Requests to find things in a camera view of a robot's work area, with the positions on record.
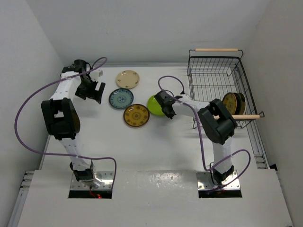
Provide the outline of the lime green plate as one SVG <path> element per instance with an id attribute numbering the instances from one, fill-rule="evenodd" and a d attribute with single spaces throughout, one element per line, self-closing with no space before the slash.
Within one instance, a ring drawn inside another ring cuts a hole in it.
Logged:
<path id="1" fill-rule="evenodd" d="M 152 95 L 147 101 L 148 110 L 155 116 L 164 116 L 160 104 L 155 99 L 155 95 Z"/>

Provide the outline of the black plate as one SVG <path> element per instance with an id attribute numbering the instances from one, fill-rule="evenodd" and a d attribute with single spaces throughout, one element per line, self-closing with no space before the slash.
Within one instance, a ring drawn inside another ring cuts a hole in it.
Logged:
<path id="1" fill-rule="evenodd" d="M 236 97 L 236 111 L 235 111 L 235 115 L 242 115 L 243 114 L 243 103 L 242 103 L 242 99 L 241 96 L 238 93 L 234 93 L 235 97 Z"/>

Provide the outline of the cream plate with flowers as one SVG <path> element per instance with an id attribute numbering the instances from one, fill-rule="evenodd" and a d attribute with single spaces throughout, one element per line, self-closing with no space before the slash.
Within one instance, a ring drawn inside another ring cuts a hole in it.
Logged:
<path id="1" fill-rule="evenodd" d="M 244 115 L 246 112 L 246 107 L 247 107 L 247 102 L 246 102 L 246 98 L 245 95 L 242 93 L 238 93 L 240 96 L 240 100 L 241 100 L 241 108 L 240 108 L 240 112 L 239 115 Z"/>

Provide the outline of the yellow patterned plate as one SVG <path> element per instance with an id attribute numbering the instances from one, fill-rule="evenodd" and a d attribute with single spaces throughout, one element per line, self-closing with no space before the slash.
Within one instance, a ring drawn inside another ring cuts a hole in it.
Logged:
<path id="1" fill-rule="evenodd" d="M 133 104 L 127 107 L 123 114 L 124 122 L 134 128 L 144 126 L 150 118 L 148 108 L 142 104 Z"/>
<path id="2" fill-rule="evenodd" d="M 237 110 L 237 99 L 234 93 L 227 93 L 222 100 L 224 106 L 230 112 L 231 115 L 234 115 Z"/>

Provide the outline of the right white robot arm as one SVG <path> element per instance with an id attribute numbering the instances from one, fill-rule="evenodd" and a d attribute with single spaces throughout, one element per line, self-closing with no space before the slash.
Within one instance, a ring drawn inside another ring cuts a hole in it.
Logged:
<path id="1" fill-rule="evenodd" d="M 234 171 L 231 141 L 236 128 L 236 121 L 223 102 L 219 99 L 211 102 L 194 101 L 187 94 L 171 97 L 165 91 L 158 92 L 154 97 L 168 118 L 172 119 L 175 115 L 189 116 L 202 125 L 213 145 L 214 164 L 211 172 L 217 184 L 222 185 Z"/>

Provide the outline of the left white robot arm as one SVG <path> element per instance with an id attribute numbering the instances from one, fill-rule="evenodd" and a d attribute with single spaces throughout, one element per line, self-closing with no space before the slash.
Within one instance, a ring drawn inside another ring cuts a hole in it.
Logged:
<path id="1" fill-rule="evenodd" d="M 64 67 L 62 81 L 49 100 L 41 103 L 42 113 L 49 135 L 55 137 L 70 156 L 70 168 L 76 180 L 89 188 L 98 188 L 102 184 L 92 161 L 81 158 L 83 147 L 78 133 L 80 119 L 72 103 L 75 96 L 101 103 L 105 84 L 87 72 L 85 60 L 75 60 L 72 65 Z"/>

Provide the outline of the blue patterned plate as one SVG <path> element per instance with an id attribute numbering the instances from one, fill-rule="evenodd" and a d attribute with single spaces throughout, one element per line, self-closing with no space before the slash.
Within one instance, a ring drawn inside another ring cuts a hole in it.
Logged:
<path id="1" fill-rule="evenodd" d="M 134 101 L 133 93 L 126 88 L 118 88 L 109 95 L 109 104 L 115 109 L 126 109 Z"/>

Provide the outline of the beige floral plate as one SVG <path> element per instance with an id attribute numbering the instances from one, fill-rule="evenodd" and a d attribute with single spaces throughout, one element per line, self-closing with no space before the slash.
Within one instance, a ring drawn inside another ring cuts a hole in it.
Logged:
<path id="1" fill-rule="evenodd" d="M 121 88 L 132 89 L 139 84 L 140 76 L 136 71 L 125 70 L 116 77 L 116 84 Z"/>

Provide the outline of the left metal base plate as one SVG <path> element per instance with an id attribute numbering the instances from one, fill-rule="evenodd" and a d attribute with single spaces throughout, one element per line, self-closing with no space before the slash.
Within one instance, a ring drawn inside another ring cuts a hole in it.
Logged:
<path id="1" fill-rule="evenodd" d="M 77 181 L 75 175 L 72 175 L 70 190 L 88 191 L 91 187 L 93 190 L 109 191 L 112 188 L 114 173 L 111 171 L 97 171 L 94 180 Z"/>

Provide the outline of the metal base plate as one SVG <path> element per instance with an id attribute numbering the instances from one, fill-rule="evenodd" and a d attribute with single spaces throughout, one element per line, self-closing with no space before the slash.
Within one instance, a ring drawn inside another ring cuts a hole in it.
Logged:
<path id="1" fill-rule="evenodd" d="M 93 190 L 109 191 L 112 188 L 114 173 L 111 171 L 97 171 L 94 180 L 77 181 L 75 175 L 72 175 L 70 190 L 88 191 L 91 187 Z"/>
<path id="2" fill-rule="evenodd" d="M 210 172 L 197 172 L 196 173 L 197 178 L 197 187 L 199 191 L 209 191 L 216 189 L 220 185 L 214 180 L 211 180 L 211 174 Z M 229 191 L 235 191 L 240 190 L 240 181 L 238 179 L 238 173 L 234 171 L 231 175 L 229 175 L 224 181 L 222 181 L 222 185 L 225 185 L 223 187 L 223 190 L 229 190 Z"/>

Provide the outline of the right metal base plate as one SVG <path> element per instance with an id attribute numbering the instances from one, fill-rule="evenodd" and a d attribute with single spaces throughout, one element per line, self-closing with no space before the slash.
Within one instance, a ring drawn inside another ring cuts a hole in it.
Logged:
<path id="1" fill-rule="evenodd" d="M 216 189 L 220 185 L 214 180 L 211 180 L 211 174 L 210 172 L 197 172 L 196 173 L 197 178 L 197 187 L 199 191 L 209 191 Z M 229 175 L 224 181 L 222 181 L 222 185 L 225 185 L 223 187 L 223 190 L 229 190 L 229 191 L 235 191 L 240 190 L 240 181 L 238 179 L 238 173 L 234 171 L 231 175 Z"/>

